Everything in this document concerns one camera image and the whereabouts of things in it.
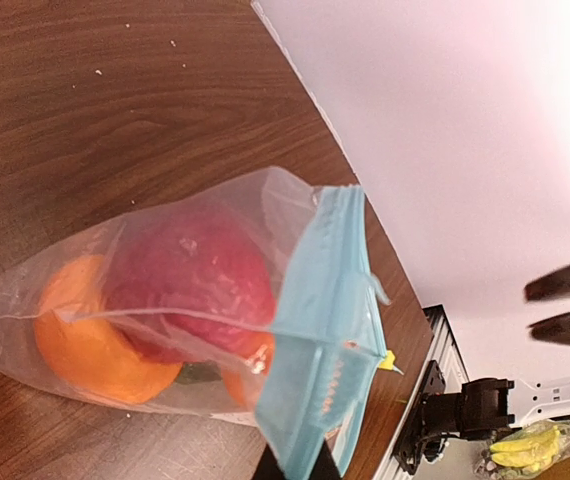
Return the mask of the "red apple toy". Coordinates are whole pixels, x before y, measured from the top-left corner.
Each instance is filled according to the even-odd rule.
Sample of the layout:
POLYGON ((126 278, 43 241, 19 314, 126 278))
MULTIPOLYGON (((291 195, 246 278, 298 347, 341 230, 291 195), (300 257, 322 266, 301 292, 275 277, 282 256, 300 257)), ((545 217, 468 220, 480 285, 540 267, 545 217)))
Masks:
POLYGON ((232 352, 275 315, 276 300, 260 248, 223 209, 170 214, 125 239, 104 283, 109 310, 131 310, 121 332, 144 358, 171 364, 196 355, 179 347, 187 332, 232 352))

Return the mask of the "green lime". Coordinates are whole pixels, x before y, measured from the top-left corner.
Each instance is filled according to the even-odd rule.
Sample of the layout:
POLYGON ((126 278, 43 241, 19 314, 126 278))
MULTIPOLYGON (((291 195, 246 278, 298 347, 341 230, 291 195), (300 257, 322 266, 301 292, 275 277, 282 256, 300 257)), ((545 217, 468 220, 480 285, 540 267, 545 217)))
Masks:
POLYGON ((220 382, 222 380, 219 366, 212 361, 186 362, 174 382, 179 385, 220 382))

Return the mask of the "clear zip top bag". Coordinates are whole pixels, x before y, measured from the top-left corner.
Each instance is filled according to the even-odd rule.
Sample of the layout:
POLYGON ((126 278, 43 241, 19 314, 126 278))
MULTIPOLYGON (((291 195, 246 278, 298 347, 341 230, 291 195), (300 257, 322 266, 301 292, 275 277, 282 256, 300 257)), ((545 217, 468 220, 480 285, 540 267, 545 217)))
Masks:
POLYGON ((280 167, 78 232, 0 275, 0 372, 248 424, 281 474, 345 473, 390 353, 359 185, 280 167))

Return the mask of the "orange fruit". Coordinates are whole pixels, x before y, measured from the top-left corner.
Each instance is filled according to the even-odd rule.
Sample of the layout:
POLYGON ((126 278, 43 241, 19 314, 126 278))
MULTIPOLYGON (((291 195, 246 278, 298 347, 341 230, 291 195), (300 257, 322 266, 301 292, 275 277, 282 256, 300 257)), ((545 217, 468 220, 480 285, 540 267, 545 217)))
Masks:
POLYGON ((113 402, 143 404, 168 388, 183 365, 143 358, 99 315, 103 261, 101 255, 81 256, 50 277, 33 323, 36 345, 49 368, 71 386, 113 402))
POLYGON ((242 364, 232 369, 221 369, 224 386, 237 405, 253 410, 276 353, 275 336, 269 332, 251 332, 232 352, 242 364))

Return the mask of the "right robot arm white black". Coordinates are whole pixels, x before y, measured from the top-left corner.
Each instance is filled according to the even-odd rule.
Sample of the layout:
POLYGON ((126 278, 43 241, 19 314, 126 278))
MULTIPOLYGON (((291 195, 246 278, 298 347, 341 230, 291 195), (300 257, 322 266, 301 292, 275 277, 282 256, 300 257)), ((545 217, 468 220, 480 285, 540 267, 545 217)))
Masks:
MULTIPOLYGON (((570 264, 543 275, 524 288, 528 301, 545 301, 570 295, 570 264)), ((530 325, 537 341, 570 346, 570 312, 530 325)), ((420 396, 399 440, 406 442, 400 456, 421 454, 425 447, 451 434, 463 440, 488 439, 508 427, 520 428, 537 420, 570 415, 570 377, 527 383, 521 380, 484 378, 465 383, 456 393, 437 391, 442 380, 437 363, 428 364, 420 396)))

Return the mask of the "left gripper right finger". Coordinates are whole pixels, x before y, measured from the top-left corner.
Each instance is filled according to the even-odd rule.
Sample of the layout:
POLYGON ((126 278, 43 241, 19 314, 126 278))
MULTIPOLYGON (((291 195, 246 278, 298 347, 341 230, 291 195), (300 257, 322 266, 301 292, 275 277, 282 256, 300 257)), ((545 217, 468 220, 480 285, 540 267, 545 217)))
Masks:
POLYGON ((340 472, 326 441, 323 441, 313 466, 312 480, 341 480, 340 472))

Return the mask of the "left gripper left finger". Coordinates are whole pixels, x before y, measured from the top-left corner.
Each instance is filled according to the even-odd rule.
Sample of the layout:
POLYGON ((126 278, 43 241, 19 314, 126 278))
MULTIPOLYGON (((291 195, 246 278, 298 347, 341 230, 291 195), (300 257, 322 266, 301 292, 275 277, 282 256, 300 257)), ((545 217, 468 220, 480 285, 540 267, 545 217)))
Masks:
POLYGON ((279 467, 279 464, 268 444, 265 445, 263 453, 256 466, 252 480, 285 480, 286 477, 279 467))

